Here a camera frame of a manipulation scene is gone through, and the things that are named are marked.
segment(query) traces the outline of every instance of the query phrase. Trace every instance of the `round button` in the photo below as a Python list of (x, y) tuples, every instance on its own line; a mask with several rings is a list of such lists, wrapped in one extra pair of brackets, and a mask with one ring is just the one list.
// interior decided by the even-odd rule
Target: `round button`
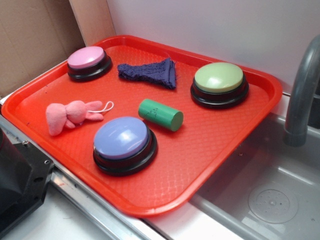
[(196, 86), (208, 93), (226, 93), (239, 87), (244, 73), (232, 63), (216, 62), (198, 69), (194, 80)]
[(91, 67), (100, 62), (105, 56), (105, 51), (99, 46), (87, 46), (72, 53), (67, 62), (73, 69)]
[(94, 148), (109, 160), (122, 160), (138, 153), (148, 141), (147, 126), (135, 117), (120, 117), (103, 125), (94, 137)]

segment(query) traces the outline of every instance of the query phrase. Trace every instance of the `pink button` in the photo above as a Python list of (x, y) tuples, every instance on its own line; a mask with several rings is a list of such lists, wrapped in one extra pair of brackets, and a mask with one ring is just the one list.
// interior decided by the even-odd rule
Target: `pink button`
[(99, 46), (87, 46), (72, 53), (67, 62), (73, 69), (84, 69), (95, 65), (104, 58), (105, 52)]

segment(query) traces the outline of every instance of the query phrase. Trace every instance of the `purple crocheted cloth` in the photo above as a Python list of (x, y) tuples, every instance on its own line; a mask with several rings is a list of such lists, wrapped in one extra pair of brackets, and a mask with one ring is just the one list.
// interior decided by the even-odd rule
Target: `purple crocheted cloth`
[(162, 62), (131, 66), (128, 64), (118, 65), (119, 77), (132, 81), (147, 81), (160, 84), (168, 89), (176, 88), (175, 63), (167, 58)]

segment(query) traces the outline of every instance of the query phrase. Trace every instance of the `sink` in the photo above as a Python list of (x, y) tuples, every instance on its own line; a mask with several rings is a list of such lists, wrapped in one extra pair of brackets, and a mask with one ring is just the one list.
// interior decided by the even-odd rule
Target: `sink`
[(191, 199), (245, 240), (320, 238), (320, 133), (283, 143), (285, 119), (270, 113)]

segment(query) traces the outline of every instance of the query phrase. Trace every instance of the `foam cylinder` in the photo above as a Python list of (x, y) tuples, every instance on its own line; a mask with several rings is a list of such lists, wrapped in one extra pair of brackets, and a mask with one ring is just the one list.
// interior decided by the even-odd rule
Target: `foam cylinder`
[(177, 131), (184, 121), (184, 114), (181, 111), (150, 99), (142, 101), (138, 114), (141, 118), (173, 132)]

